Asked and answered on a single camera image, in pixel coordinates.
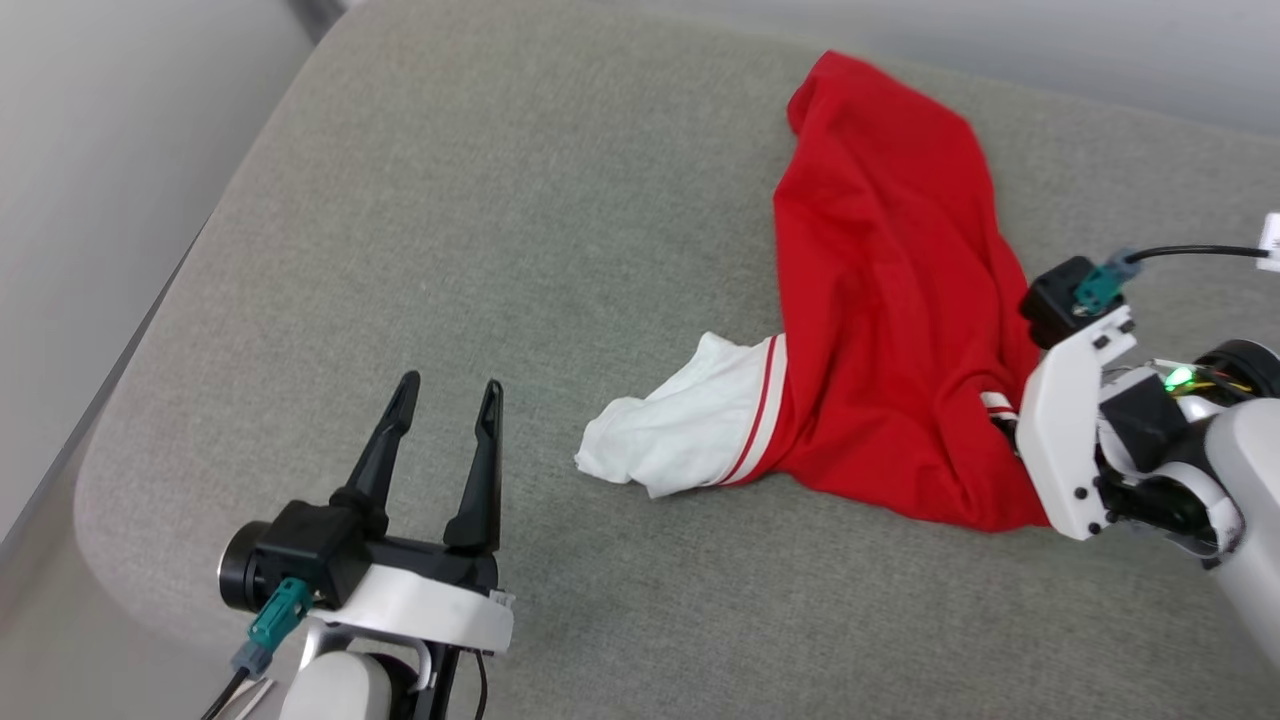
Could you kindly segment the red white basketball jersey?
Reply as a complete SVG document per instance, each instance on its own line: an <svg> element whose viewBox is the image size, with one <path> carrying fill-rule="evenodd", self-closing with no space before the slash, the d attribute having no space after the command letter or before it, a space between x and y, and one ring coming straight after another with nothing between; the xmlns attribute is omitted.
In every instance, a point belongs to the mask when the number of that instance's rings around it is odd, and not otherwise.
<svg viewBox="0 0 1280 720"><path fill-rule="evenodd" d="M835 51L786 117L782 332L703 334L664 383L586 424L577 469L652 498L785 474L922 521L1044 527L1009 434L1041 352L972 127Z"/></svg>

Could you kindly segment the grey fabric sofa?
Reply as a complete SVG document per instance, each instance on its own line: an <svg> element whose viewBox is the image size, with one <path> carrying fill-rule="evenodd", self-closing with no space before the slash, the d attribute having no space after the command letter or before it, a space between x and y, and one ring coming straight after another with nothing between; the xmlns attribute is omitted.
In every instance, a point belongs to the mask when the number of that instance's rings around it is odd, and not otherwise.
<svg viewBox="0 0 1280 720"><path fill-rule="evenodd" d="M243 524L324 501L422 374L390 529L435 539L506 388L485 720L1280 720L1187 553L919 523L785 477L650 501L582 428L705 331L777 332L772 195L815 49L559 0L369 0L189 250L76 491L90 569L229 675Z"/></svg>

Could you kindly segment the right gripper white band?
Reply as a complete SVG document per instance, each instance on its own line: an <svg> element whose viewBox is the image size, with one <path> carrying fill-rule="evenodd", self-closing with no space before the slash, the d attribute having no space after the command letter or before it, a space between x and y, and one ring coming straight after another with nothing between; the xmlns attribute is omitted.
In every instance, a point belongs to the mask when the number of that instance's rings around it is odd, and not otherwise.
<svg viewBox="0 0 1280 720"><path fill-rule="evenodd" d="M1210 566L1280 565L1280 398L1217 372L1147 363L1128 306L1055 345L1023 395L1016 447L1051 527L1075 541L1132 523Z"/></svg>

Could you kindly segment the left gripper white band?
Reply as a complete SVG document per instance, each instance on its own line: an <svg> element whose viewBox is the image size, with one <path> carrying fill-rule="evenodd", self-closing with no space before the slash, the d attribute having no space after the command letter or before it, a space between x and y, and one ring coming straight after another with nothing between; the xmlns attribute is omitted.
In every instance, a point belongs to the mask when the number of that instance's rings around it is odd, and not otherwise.
<svg viewBox="0 0 1280 720"><path fill-rule="evenodd" d="M408 433L421 377L399 379L348 480L330 505L355 511L365 536L384 536L387 500L401 439ZM506 653L515 629L500 588L503 387L490 379L475 421L476 448L458 512L443 544L389 538L370 544L372 564L338 609L317 612L317 651L362 638L424 651L426 644Z"/></svg>

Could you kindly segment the dark grey metal strip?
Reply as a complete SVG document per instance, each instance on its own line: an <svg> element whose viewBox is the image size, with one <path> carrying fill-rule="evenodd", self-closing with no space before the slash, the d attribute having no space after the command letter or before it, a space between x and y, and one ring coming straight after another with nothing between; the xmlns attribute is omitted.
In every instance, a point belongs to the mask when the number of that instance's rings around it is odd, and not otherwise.
<svg viewBox="0 0 1280 720"><path fill-rule="evenodd" d="M312 44L319 44L347 13L347 0L284 0Z"/></svg>

